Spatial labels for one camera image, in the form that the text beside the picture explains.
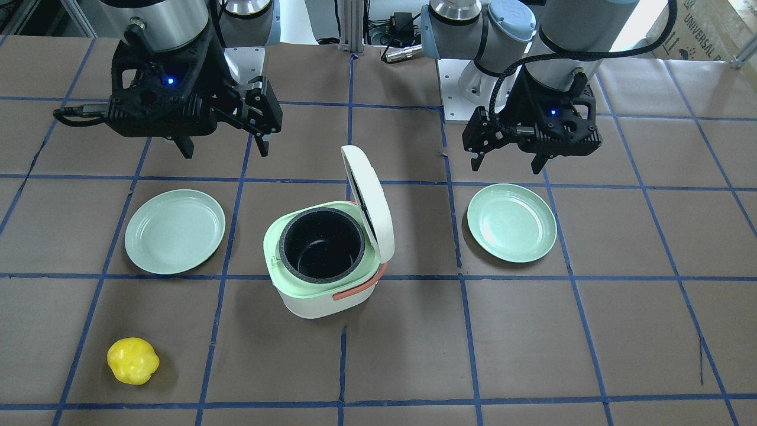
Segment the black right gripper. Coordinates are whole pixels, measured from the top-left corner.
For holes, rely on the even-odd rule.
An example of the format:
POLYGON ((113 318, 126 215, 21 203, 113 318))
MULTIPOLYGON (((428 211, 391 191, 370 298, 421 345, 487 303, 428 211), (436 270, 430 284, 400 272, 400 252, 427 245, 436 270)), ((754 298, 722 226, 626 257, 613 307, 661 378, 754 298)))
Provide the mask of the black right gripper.
MULTIPOLYGON (((224 50, 213 27, 205 27, 187 45, 164 52, 149 46, 146 31, 127 27, 112 59, 112 95, 132 87, 177 83, 179 90, 195 90, 222 119, 252 135, 261 157, 267 157, 270 139, 282 130, 282 109, 265 76, 235 85, 224 50)), ((172 137, 184 159, 192 159, 191 137, 172 137)))

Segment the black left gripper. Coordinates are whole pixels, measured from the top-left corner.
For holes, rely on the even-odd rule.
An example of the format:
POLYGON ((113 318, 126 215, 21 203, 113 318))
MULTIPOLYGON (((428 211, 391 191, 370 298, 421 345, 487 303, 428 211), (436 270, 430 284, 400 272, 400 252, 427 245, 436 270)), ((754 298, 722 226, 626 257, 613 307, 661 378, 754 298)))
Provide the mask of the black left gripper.
MULTIPOLYGON (((592 91, 583 67, 571 71, 565 90, 541 83, 523 66, 503 108, 503 124, 531 123, 541 127, 559 124, 564 128, 592 127, 592 91)), ((476 106, 462 132, 463 150, 470 155, 470 166, 478 172, 486 154, 503 148, 500 125, 489 118, 484 106, 476 106)), ((535 154, 530 167, 538 175, 551 159, 548 154, 535 154)))

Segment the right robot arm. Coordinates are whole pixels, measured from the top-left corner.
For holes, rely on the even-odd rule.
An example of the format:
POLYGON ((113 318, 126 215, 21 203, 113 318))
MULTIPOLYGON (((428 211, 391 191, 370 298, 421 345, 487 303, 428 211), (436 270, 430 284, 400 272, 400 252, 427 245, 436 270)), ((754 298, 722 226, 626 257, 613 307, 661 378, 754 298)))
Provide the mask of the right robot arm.
POLYGON ((263 157, 282 109, 262 74, 280 38, 277 1, 103 1, 122 30, 103 121, 123 137, 162 137, 193 156, 193 137, 227 123, 263 157))

